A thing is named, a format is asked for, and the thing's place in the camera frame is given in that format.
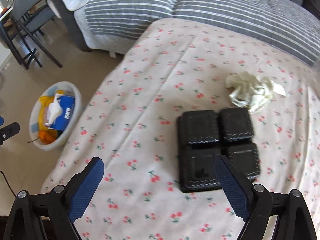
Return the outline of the blue tissue box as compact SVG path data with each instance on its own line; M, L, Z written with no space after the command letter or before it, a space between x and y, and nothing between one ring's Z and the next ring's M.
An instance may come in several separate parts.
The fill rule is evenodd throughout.
M46 123L44 124L50 129L64 131L73 114L75 106L75 98L70 95L56 94L53 103L47 110Z

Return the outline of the cherry print tablecloth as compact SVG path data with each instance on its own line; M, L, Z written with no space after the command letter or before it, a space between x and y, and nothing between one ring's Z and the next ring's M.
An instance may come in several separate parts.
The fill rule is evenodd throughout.
M84 216L83 239L236 239L243 221L221 190L178 187L176 119L231 105L225 79L249 72L283 86L252 115L268 190L304 195L319 228L319 71L251 37L191 21L154 22L100 85L43 192L67 184L92 157L105 175Z

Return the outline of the white plastic trash bin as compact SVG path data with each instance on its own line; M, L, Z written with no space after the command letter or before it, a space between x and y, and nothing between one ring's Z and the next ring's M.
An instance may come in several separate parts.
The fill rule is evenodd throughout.
M31 142L44 151L64 145L81 110L81 93L74 84L61 81L50 86L38 98L31 112Z

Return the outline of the white tissue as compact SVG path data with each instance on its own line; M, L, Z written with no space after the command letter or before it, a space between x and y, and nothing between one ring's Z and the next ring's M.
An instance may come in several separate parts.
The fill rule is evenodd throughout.
M285 97L282 85L266 76L249 72L230 74L225 78L225 87L230 90L229 99L237 107L247 108L249 113L258 113L273 100L274 94Z

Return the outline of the grey folding chair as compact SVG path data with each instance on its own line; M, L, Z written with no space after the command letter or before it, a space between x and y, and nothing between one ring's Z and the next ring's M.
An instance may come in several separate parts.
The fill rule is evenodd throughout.
M35 37L37 32L43 35L41 27L55 17L47 0L15 0L11 10L7 10L6 13L1 16L1 41L9 48L18 64L29 69L31 62L35 61L42 67L36 57L36 49L31 49L26 41L26 38L29 37L52 62L59 68L62 67L62 64ZM13 43L16 36L20 38L28 51L24 56Z

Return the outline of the orange tangerine with stem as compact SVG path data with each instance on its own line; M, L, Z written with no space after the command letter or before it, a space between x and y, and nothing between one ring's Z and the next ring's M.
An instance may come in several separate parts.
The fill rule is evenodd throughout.
M57 131L54 129L48 129L48 130L40 130L38 132L38 137L32 141L29 141L28 143L35 142L37 140L40 140L44 144L51 144L57 139Z

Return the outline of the yellow snack bag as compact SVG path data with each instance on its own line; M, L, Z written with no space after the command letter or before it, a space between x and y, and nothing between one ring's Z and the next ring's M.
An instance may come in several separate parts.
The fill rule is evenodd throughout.
M39 130L47 130L48 129L48 127L44 125L47 122L46 121L46 116L47 116L46 113L47 113L49 105L51 103L53 103L54 97L56 94L64 95L65 91L64 90L57 90L56 92L54 92L53 96L41 96L39 98L39 102L41 104L39 115L38 115Z

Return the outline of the black plastic food tray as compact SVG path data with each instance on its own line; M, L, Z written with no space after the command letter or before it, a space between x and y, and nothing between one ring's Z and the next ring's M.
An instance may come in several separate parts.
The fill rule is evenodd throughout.
M260 175L259 151L246 108L188 111L177 121L179 185L183 193L221 189L215 161L226 157L250 181Z

